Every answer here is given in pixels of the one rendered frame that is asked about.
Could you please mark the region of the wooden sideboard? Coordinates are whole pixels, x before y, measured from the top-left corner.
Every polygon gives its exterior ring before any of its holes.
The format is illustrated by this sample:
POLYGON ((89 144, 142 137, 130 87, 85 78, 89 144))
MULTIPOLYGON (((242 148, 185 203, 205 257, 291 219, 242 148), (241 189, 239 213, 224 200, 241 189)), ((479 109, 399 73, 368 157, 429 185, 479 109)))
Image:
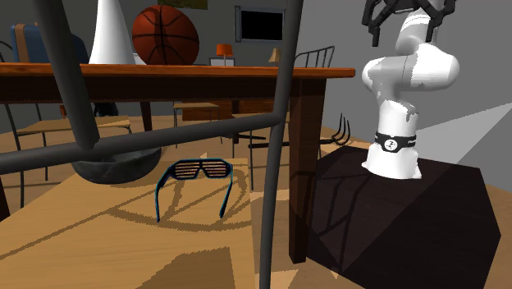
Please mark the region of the wooden sideboard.
MULTIPOLYGON (((246 100, 209 100, 220 108, 221 119, 232 118, 237 113, 272 112, 272 99, 246 99, 246 100)), ((208 121, 210 116, 217 120, 215 108, 185 108, 182 111, 183 121, 208 121)))

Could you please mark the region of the dark grey bowl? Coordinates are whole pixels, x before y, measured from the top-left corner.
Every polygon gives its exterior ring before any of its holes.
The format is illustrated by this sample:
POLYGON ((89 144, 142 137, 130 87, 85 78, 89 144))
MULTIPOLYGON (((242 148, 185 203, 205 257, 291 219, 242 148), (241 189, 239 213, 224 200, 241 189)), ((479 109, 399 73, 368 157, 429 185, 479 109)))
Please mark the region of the dark grey bowl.
POLYGON ((71 166, 87 181, 96 184, 123 184, 150 173, 159 163, 161 154, 161 148, 144 149, 94 161, 77 161, 71 166))

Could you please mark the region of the blue shutter glasses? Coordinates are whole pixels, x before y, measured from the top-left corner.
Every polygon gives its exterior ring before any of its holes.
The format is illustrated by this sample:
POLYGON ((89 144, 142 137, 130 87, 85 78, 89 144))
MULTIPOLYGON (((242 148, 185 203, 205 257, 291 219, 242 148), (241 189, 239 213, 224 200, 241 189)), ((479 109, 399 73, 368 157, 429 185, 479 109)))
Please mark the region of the blue shutter glasses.
POLYGON ((230 184, 227 187, 219 211, 219 218, 224 217, 233 185, 233 165, 222 158, 187 158, 178 160, 168 167, 156 185, 154 202, 157 222, 160 222, 159 191, 164 187, 167 180, 169 178, 177 181, 195 180, 198 178, 200 172, 208 179, 230 179, 230 184))

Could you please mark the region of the black wall screen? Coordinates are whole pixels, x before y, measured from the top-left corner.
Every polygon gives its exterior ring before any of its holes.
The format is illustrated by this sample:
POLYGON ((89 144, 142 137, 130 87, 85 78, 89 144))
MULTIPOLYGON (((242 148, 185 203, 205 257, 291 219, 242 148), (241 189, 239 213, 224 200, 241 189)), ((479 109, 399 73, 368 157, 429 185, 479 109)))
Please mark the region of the black wall screen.
POLYGON ((283 39, 285 9, 235 6, 237 43, 275 43, 283 39))

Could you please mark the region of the brown wooden table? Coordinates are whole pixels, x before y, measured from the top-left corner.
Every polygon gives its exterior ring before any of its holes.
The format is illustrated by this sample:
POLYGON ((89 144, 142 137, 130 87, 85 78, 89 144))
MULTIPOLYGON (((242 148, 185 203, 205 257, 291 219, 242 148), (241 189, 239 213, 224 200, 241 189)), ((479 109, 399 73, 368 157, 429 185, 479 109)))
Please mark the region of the brown wooden table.
POLYGON ((290 241, 294 263, 305 261, 319 149, 323 100, 330 79, 351 78, 352 68, 208 67, 83 65, 79 74, 86 103, 138 102, 144 123, 151 122, 149 104, 172 100, 273 99, 274 111, 211 124, 145 131, 108 137, 91 150, 77 143, 0 154, 0 174, 98 158, 134 150, 174 145, 219 135, 269 127, 264 199, 263 246, 272 243, 277 175, 285 119, 290 119, 290 241))

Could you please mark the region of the blue backpack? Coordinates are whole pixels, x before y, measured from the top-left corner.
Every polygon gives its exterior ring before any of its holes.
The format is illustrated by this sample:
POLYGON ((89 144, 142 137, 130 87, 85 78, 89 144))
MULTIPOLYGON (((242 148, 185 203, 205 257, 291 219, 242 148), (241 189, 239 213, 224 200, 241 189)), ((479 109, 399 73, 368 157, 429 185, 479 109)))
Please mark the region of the blue backpack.
POLYGON ((15 24, 10 27, 10 34, 15 62, 49 62, 37 25, 15 24))

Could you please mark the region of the grey metal chair wooden seat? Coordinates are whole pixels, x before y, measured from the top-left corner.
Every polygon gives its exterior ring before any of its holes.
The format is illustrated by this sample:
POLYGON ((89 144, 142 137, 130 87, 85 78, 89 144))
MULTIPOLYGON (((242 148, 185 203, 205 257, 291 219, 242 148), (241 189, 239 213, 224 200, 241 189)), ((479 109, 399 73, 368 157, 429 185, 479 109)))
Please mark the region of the grey metal chair wooden seat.
POLYGON ((253 196, 234 181, 121 185, 77 175, 0 222, 0 289, 292 289, 295 270, 256 283, 253 196))

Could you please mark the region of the dark robot stand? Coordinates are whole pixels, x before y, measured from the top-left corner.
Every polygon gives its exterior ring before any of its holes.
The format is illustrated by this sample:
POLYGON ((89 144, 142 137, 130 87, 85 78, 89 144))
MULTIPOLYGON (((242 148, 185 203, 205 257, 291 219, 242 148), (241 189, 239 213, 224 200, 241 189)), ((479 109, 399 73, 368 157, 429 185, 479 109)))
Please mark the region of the dark robot stand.
POLYGON ((366 289, 483 289, 501 233, 479 169, 420 159, 395 180, 366 155, 318 161, 309 258, 366 289))

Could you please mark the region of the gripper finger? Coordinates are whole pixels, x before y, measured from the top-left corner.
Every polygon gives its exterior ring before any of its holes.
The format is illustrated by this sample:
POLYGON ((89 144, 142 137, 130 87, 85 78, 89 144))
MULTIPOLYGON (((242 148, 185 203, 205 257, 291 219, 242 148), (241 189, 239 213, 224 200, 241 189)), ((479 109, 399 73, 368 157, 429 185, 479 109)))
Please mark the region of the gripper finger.
POLYGON ((433 31, 442 24, 443 18, 455 11, 456 1, 457 0, 444 0, 443 8, 441 10, 437 10, 428 0, 418 0, 420 7, 430 16, 425 39, 426 43, 430 43, 432 41, 433 31))
POLYGON ((399 0, 386 0, 386 5, 373 18, 373 12, 378 3, 382 0, 367 0, 363 10, 362 24, 368 27, 368 32, 373 36, 372 46, 377 47, 379 45, 380 37, 380 26, 395 11, 395 7, 399 0))

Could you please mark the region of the orange basketball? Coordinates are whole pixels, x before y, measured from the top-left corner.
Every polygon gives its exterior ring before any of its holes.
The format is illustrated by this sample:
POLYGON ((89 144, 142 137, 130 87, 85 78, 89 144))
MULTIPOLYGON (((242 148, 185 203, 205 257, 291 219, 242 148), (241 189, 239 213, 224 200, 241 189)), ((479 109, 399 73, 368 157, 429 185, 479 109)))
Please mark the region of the orange basketball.
POLYGON ((132 42, 147 65, 192 65, 199 35, 190 18, 167 5, 145 8, 134 20, 132 42))

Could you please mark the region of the orange table lamp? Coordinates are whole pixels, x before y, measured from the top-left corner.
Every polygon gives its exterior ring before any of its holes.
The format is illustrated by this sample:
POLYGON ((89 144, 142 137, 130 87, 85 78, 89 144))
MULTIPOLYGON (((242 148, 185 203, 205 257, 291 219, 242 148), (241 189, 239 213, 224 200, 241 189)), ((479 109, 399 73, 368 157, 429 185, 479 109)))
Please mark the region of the orange table lamp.
POLYGON ((234 66, 235 59, 233 55, 232 46, 230 44, 217 45, 218 66, 234 66))

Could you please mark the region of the white cone vase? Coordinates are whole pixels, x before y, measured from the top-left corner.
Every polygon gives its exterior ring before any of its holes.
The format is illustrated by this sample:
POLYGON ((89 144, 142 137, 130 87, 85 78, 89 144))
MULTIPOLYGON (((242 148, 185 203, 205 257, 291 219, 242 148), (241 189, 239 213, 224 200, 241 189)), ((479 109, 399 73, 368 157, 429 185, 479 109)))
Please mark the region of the white cone vase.
POLYGON ((131 38, 118 0, 98 0, 89 64, 145 64, 132 51, 131 38))

